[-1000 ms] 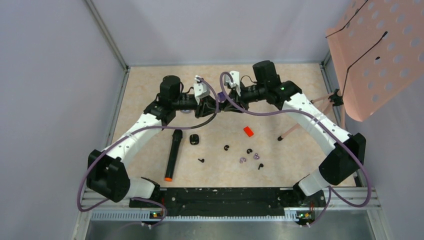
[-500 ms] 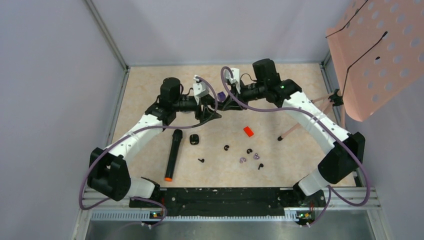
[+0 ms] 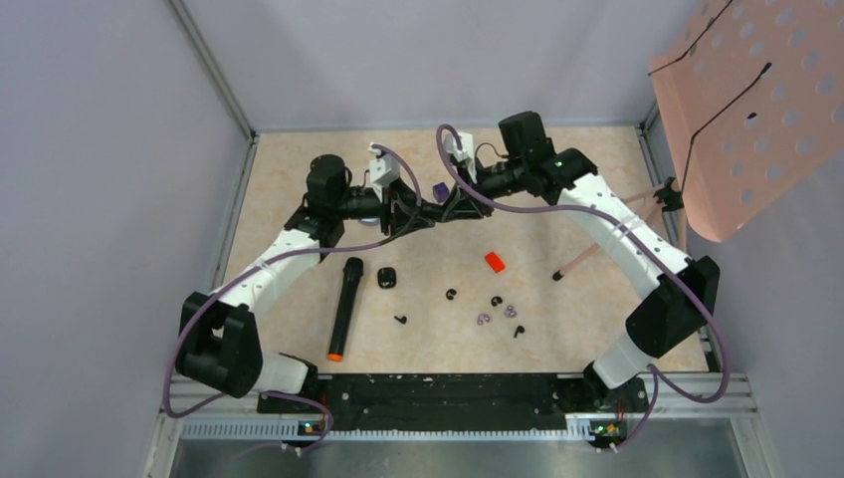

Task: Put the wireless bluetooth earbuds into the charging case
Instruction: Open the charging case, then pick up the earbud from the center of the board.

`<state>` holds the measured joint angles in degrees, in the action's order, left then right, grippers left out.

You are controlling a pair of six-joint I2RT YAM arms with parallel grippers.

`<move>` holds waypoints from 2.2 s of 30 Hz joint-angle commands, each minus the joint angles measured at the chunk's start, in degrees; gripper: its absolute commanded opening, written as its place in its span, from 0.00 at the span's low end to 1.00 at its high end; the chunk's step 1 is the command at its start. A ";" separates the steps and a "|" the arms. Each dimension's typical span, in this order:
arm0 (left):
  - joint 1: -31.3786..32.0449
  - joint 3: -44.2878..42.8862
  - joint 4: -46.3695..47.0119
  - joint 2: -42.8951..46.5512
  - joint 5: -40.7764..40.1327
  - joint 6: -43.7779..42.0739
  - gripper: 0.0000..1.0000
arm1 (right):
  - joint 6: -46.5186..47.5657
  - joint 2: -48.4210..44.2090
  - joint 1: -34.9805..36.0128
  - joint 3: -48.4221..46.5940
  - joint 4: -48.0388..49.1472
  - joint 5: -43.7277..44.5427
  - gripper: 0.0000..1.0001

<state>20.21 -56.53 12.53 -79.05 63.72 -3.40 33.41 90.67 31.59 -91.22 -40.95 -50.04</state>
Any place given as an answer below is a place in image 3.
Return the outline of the small black earbud case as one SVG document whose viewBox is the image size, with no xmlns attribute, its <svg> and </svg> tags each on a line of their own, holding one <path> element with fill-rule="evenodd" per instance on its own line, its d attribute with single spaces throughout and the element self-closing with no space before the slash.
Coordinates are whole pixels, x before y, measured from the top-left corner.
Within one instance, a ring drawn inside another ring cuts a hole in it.
<svg viewBox="0 0 844 478">
<path fill-rule="evenodd" d="M 392 267 L 382 267 L 376 273 L 376 280 L 379 288 L 392 289 L 397 285 L 397 273 Z"/>
</svg>

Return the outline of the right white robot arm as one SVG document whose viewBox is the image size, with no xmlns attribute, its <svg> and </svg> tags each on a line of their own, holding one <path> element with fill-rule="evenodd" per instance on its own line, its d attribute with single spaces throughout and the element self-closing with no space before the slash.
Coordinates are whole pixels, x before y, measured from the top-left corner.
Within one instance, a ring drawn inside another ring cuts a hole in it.
<svg viewBox="0 0 844 478">
<path fill-rule="evenodd" d="M 586 402 L 609 410 L 623 398 L 624 384 L 714 323 L 720 268 L 709 257 L 694 259 L 667 243 L 579 149 L 556 151 L 539 114 L 510 116 L 499 131 L 507 157 L 482 168 L 467 133 L 446 123 L 438 126 L 437 149 L 457 186 L 503 211 L 566 213 L 620 268 L 641 300 L 621 336 L 584 371 Z"/>
</svg>

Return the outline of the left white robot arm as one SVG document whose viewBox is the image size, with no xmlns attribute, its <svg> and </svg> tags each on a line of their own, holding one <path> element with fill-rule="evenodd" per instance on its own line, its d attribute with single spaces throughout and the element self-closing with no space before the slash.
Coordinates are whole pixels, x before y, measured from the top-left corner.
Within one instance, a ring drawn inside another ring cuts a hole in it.
<svg viewBox="0 0 844 478">
<path fill-rule="evenodd" d="M 263 352 L 259 323 L 305 272 L 328 255 L 350 252 L 338 242 L 347 220 L 377 217 L 387 240 L 409 232 L 390 216 L 407 211 L 421 217 L 424 201 L 418 179 L 391 149 L 373 144 L 366 186 L 351 183 L 344 160 L 335 154 L 314 159 L 306 191 L 282 230 L 246 269 L 211 293 L 195 292 L 183 303 L 173 371 L 241 398 L 252 391 L 280 392 L 295 411 L 315 406 L 319 386 L 301 358 Z"/>
</svg>

